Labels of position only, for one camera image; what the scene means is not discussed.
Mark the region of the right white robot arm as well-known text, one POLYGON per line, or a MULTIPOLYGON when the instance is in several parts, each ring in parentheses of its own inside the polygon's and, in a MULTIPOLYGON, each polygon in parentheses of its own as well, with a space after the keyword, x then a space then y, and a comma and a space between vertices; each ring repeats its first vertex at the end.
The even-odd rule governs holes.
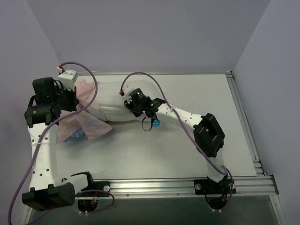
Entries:
POLYGON ((208 188, 217 194, 225 188, 223 178, 227 176, 223 153, 225 134, 215 116, 211 113, 199 115, 178 109, 168 103, 166 98, 144 95, 140 88, 130 87, 120 91, 124 106, 135 116, 169 122, 184 130, 196 149, 207 161, 208 188))

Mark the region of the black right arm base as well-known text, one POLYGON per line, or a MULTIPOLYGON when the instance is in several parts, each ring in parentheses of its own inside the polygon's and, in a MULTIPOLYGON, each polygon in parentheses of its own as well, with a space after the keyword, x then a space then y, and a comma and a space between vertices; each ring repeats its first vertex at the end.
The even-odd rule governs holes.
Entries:
POLYGON ((224 177, 220 182, 209 178, 194 180, 194 192, 203 195, 212 211, 222 212, 228 205, 233 194, 236 193, 232 178, 224 177))

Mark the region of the Frozen Elsa print pillowcase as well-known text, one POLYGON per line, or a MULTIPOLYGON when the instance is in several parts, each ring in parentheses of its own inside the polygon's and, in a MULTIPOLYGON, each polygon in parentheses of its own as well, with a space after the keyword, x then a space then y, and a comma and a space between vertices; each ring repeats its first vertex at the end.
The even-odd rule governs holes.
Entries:
MULTIPOLYGON (((75 86, 79 100, 76 108, 80 110, 92 100, 96 86, 94 82, 88 83, 85 80, 77 82, 75 86)), ((112 129, 112 126, 106 123, 106 117, 99 102, 94 100, 86 110, 59 122, 56 142, 66 142, 71 137, 80 137, 83 134, 88 139, 95 139, 109 133, 112 129)))

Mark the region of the white pillow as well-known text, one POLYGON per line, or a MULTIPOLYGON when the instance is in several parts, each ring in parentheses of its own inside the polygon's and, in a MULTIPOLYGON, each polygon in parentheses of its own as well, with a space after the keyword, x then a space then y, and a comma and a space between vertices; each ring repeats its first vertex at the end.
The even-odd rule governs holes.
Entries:
MULTIPOLYGON (((119 94, 121 82, 104 82, 98 85, 95 105, 90 106, 87 111, 99 120, 110 122, 125 122, 131 120, 142 120, 143 116, 135 117, 124 106, 124 99, 119 94)), ((157 86, 148 81, 129 81, 125 87, 140 88, 141 91, 151 99, 162 98, 157 86)))

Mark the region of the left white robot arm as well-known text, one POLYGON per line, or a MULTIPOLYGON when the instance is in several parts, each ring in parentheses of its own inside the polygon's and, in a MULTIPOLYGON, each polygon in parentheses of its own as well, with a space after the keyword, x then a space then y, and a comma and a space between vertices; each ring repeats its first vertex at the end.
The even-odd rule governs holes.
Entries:
POLYGON ((22 202, 37 211, 71 206, 78 193, 90 196, 95 190, 89 172, 60 177, 54 149, 61 112, 77 110, 77 78, 77 75, 59 75, 58 79, 46 77, 32 82, 35 94, 25 112, 32 146, 33 161, 29 168, 32 177, 29 191, 22 194, 22 202))

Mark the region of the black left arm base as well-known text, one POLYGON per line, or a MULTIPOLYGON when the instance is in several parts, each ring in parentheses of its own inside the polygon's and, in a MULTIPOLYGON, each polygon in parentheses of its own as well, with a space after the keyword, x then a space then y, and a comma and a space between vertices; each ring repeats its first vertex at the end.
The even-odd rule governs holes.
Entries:
POLYGON ((115 203, 115 197, 110 192, 110 181, 96 181, 90 172, 79 172, 70 176, 70 181, 75 188, 76 197, 90 197, 90 199, 78 200, 77 207, 79 213, 85 215, 104 211, 112 207, 115 203), (103 207, 99 207, 101 198, 111 197, 112 201, 103 207))

